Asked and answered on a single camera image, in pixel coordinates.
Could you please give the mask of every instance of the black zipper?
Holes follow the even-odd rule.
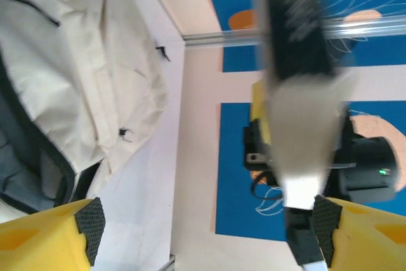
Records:
[[[62,155],[62,153],[53,145],[53,143],[42,133],[42,131],[31,121],[23,108],[14,88],[8,78],[6,67],[3,60],[3,54],[0,50],[0,90],[6,101],[9,104],[13,115],[18,121],[19,125],[27,133],[28,138],[34,145],[42,149],[47,156],[56,164],[56,166],[62,172],[63,178],[66,183],[66,192],[61,194],[61,198],[56,198],[55,202],[59,204],[68,203],[75,185],[75,172],[68,160]]]

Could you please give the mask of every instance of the black rubber pad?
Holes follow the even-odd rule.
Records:
[[[95,265],[106,219],[100,198],[91,201],[75,214],[77,229],[86,237],[86,255],[91,266]]]
[[[343,207],[318,195],[313,209],[313,222],[318,244],[327,266],[331,268],[334,256],[332,234],[338,228]]]

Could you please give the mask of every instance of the metal rail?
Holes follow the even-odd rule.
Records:
[[[406,35],[406,15],[360,22],[326,21],[324,31],[327,39]],[[258,44],[259,32],[257,29],[224,31],[186,35],[183,39],[187,47],[250,46]]]

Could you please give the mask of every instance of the blue poster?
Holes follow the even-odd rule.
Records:
[[[385,136],[394,148],[402,178],[397,196],[389,202],[368,206],[406,216],[406,101],[353,102],[355,129],[364,136]],[[249,124],[249,103],[221,105],[216,233],[284,241],[282,200],[262,201],[250,193],[252,173],[245,169],[243,127]],[[258,186],[258,194],[274,197],[280,190]]]
[[[379,20],[406,14],[406,0],[319,0],[324,18],[347,21]],[[212,0],[222,30],[230,30],[234,14],[252,9],[252,0]],[[327,41],[333,62],[351,55],[352,66],[401,65],[406,63],[406,36],[356,37]],[[227,47],[223,72],[258,70],[254,46]]]

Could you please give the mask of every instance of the black device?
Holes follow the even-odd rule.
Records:
[[[265,145],[258,120],[250,122],[244,128],[244,166],[249,171],[261,172],[251,187],[256,197],[256,185],[262,179],[266,179],[270,187],[279,186],[272,172],[272,148]],[[355,203],[388,201],[396,194],[397,178],[396,158],[387,139],[356,134],[347,112],[324,195]]]

